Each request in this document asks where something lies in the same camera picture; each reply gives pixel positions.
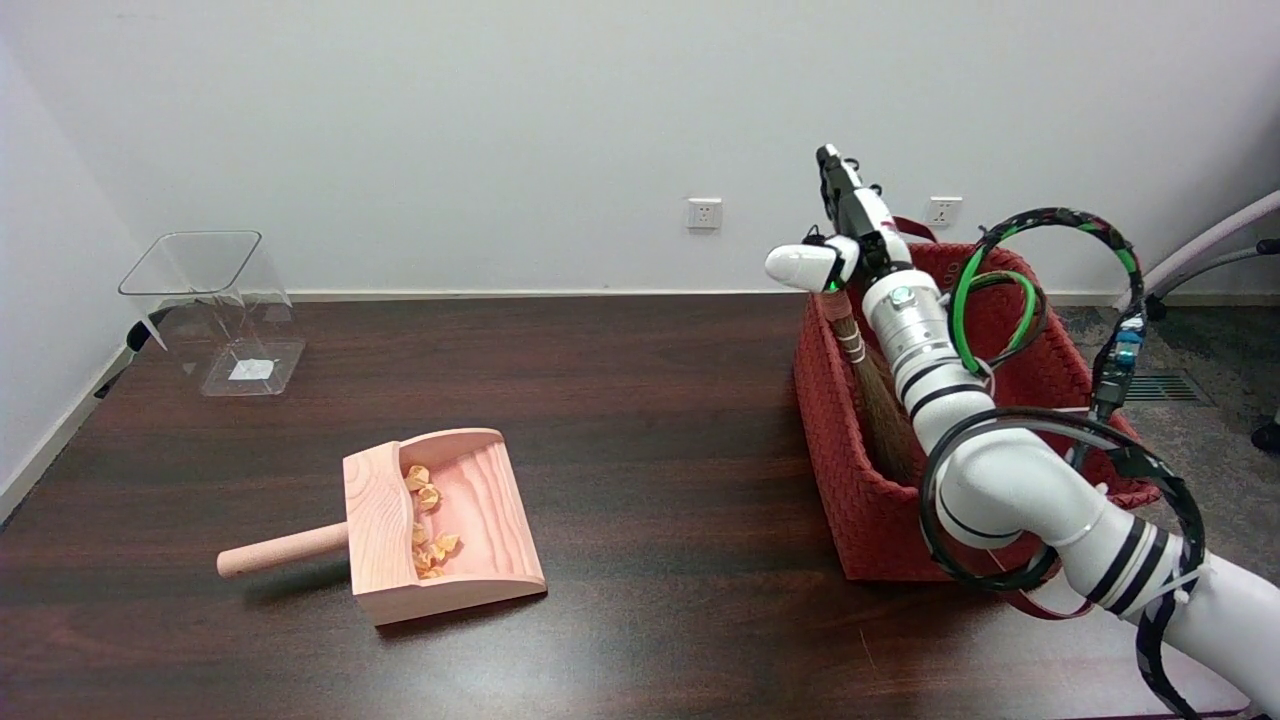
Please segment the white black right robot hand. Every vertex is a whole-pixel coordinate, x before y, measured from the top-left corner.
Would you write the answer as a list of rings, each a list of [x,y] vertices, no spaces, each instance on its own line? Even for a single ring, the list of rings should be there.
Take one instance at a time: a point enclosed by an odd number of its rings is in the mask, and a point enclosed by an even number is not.
[[[832,233],[771,250],[765,274],[794,290],[833,293],[855,281],[873,284],[913,270],[908,241],[881,192],[863,182],[858,160],[827,143],[817,149],[815,161]]]

